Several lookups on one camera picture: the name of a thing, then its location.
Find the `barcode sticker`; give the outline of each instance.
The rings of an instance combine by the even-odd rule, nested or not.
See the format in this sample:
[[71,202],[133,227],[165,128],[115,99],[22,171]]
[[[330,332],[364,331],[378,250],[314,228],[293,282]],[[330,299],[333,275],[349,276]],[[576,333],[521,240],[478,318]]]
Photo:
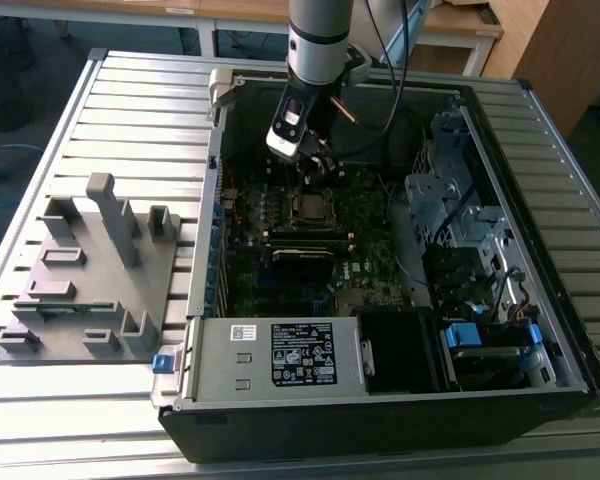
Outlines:
[[231,325],[231,341],[254,341],[256,339],[255,325]]
[[179,13],[180,15],[193,15],[193,10],[189,8],[165,8],[167,13]]

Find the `motherboard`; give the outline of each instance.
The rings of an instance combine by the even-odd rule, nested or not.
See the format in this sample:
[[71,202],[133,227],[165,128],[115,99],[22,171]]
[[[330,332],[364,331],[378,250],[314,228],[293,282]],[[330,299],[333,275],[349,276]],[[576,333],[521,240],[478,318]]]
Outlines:
[[232,163],[223,190],[229,316],[349,316],[409,301],[376,173],[346,168],[308,187],[293,165]]

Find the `table leg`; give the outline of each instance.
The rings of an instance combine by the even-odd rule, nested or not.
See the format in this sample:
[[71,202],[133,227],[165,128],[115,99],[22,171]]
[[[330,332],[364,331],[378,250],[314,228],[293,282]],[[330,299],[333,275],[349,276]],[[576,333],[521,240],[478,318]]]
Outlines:
[[56,26],[60,38],[63,40],[69,38],[71,34],[69,33],[69,22],[67,20],[54,20],[53,24]]
[[482,69],[487,63],[489,53],[495,42],[491,37],[479,37],[475,48],[471,51],[467,64],[464,67],[463,75],[468,77],[479,77],[482,75]]
[[200,36],[200,54],[203,57],[215,58],[217,52],[215,21],[210,18],[198,18],[196,26]]

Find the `power supply label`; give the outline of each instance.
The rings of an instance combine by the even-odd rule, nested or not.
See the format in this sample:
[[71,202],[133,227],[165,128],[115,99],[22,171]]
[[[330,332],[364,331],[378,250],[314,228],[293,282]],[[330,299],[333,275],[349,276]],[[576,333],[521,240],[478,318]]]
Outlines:
[[338,383],[331,324],[271,325],[271,380],[276,387]]

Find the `metal slotted surface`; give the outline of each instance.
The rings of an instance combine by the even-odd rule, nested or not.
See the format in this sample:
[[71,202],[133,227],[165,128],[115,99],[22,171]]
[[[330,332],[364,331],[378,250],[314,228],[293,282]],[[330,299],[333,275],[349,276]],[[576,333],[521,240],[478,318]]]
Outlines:
[[[0,248],[0,325],[20,293],[46,235],[34,219],[46,195],[76,195],[81,209],[92,171],[116,176],[116,194],[134,211],[159,200],[181,215],[163,340],[182,340],[206,140],[209,74],[220,65],[280,71],[280,64],[110,52],[92,61]],[[471,85],[484,105],[551,255],[600,350],[600,203],[545,120],[515,82],[414,75]],[[0,366],[0,478],[243,477],[293,471],[443,468],[565,456],[600,456],[600,409],[543,426],[505,446],[277,464],[189,464],[167,437],[149,401],[148,365]]]

